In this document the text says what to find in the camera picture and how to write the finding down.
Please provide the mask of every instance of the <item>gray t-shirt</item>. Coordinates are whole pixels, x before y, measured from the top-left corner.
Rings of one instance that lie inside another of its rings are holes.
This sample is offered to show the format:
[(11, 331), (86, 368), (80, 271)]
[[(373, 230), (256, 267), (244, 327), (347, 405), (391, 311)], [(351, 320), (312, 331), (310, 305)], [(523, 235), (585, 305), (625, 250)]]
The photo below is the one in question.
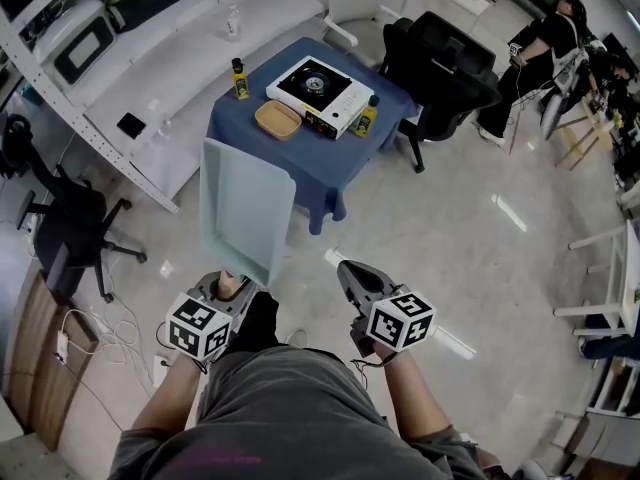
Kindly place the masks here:
[(402, 441), (353, 373), (287, 346), (236, 352), (212, 366), (195, 427), (122, 433), (110, 480), (485, 480), (449, 428)]

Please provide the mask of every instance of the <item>mustard bottle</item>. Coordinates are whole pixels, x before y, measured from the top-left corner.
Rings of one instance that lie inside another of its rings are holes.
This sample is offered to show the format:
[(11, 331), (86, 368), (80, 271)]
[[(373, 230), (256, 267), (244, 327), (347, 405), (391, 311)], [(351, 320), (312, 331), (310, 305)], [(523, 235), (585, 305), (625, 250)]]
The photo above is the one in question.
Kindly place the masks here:
[(369, 98), (369, 105), (364, 107), (364, 110), (360, 115), (360, 119), (358, 120), (358, 124), (356, 125), (355, 134), (358, 137), (366, 139), (369, 136), (369, 132), (373, 126), (373, 121), (378, 115), (378, 109), (376, 108), (378, 103), (380, 103), (380, 98), (375, 94)]
[(239, 100), (246, 100), (249, 98), (249, 84), (242, 61), (236, 57), (231, 61), (231, 65), (233, 66), (233, 85), (236, 88), (236, 97)]

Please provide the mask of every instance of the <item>white cable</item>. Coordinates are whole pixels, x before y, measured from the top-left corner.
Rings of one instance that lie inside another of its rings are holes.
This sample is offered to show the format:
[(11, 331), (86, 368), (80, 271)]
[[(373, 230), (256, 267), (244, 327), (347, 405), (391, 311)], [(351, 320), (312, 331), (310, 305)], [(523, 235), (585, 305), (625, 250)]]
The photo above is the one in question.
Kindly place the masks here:
[[(113, 278), (112, 278), (112, 270), (113, 268), (116, 266), (116, 264), (118, 263), (118, 261), (120, 260), (120, 256), (118, 256), (118, 258), (116, 259), (116, 261), (113, 263), (113, 265), (111, 265), (111, 267), (106, 268), (107, 271), (107, 275), (109, 277), (109, 282), (111, 284), (111, 292), (113, 292), (114, 288), (115, 288), (115, 284), (113, 282)], [(98, 341), (99, 341), (99, 350), (102, 351), (103, 353), (103, 358), (105, 360), (105, 362), (107, 364), (117, 364), (117, 365), (121, 365), (121, 364), (126, 364), (127, 363), (127, 351), (129, 352), (129, 357), (131, 358), (131, 362), (133, 363), (133, 368), (135, 371), (135, 377), (136, 377), (136, 381), (138, 382), (138, 384), (140, 384), (140, 386), (142, 387), (142, 389), (144, 390), (144, 392), (147, 394), (147, 396), (149, 396), (149, 398), (151, 398), (151, 395), (149, 394), (149, 392), (147, 391), (147, 388), (144, 386), (144, 384), (140, 381), (139, 375), (138, 375), (138, 367), (136, 365), (136, 361), (133, 357), (133, 354), (136, 354), (139, 358), (140, 358), (140, 362), (142, 363), (142, 366), (144, 368), (144, 371), (146, 373), (147, 379), (149, 379), (149, 382), (153, 385), (153, 379), (151, 378), (151, 373), (149, 372), (149, 368), (146, 364), (146, 361), (144, 360), (144, 356), (142, 355), (142, 353), (138, 350), (136, 350), (134, 347), (136, 345), (138, 345), (140, 348), (142, 347), (142, 341), (141, 341), (141, 334), (140, 334), (140, 326), (139, 326), (139, 322), (138, 322), (138, 318), (136, 317), (135, 313), (133, 311), (131, 311), (117, 296), (114, 295), (114, 300), (116, 300), (118, 302), (118, 304), (125, 309), (133, 318), (133, 322), (129, 321), (129, 320), (120, 320), (118, 321), (118, 323), (115, 325), (115, 327), (111, 326), (111, 324), (109, 323), (107, 316), (106, 316), (106, 309), (107, 309), (107, 303), (104, 303), (104, 306), (102, 308), (102, 318), (100, 318), (99, 316), (90, 313), (88, 311), (83, 311), (80, 309), (70, 309), (67, 311), (67, 313), (65, 314), (63, 320), (62, 320), (62, 326), (61, 326), (61, 332), (64, 331), (64, 324), (67, 320), (67, 316), (69, 315), (69, 313), (81, 313), (84, 314), (90, 318), (92, 318), (94, 320), (94, 323), (96, 324), (96, 327), (98, 328), (98, 332), (96, 333), (98, 335)], [(102, 326), (104, 326), (104, 328), (108, 329), (108, 332), (101, 332), (100, 331), (100, 325), (102, 324)], [(123, 325), (130, 325), (134, 331), (135, 331), (135, 338), (132, 341), (126, 341), (125, 339), (123, 339), (120, 335), (119, 335), (119, 329), (121, 326)], [(82, 347), (80, 347), (79, 345), (77, 345), (76, 343), (73, 343), (71, 340), (69, 340), (69, 344), (73, 345), (75, 348), (77, 348), (78, 350), (80, 350), (81, 352), (87, 354), (87, 355), (95, 355), (97, 350), (95, 352), (89, 352), (87, 350), (84, 350)], [(107, 356), (105, 354), (105, 349), (107, 347), (118, 347), (120, 348), (120, 351), (122, 353), (122, 361), (111, 361), (109, 359), (107, 359)]]

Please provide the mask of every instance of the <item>light blue tray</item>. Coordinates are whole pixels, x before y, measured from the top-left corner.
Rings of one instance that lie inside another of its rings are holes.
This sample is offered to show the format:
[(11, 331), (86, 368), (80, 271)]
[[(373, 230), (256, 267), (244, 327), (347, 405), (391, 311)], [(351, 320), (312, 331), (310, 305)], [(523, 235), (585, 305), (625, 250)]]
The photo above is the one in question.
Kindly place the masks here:
[(205, 139), (200, 230), (216, 262), (268, 287), (284, 259), (296, 183), (275, 165)]

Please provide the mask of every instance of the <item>wall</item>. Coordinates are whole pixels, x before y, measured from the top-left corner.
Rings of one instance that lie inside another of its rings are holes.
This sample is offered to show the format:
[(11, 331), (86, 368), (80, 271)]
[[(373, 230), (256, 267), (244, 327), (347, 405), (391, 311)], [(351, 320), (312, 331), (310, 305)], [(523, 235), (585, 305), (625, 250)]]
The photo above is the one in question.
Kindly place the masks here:
[(631, 57), (640, 53), (640, 32), (618, 0), (581, 0), (587, 8), (589, 28), (599, 39), (609, 33), (628, 48)]

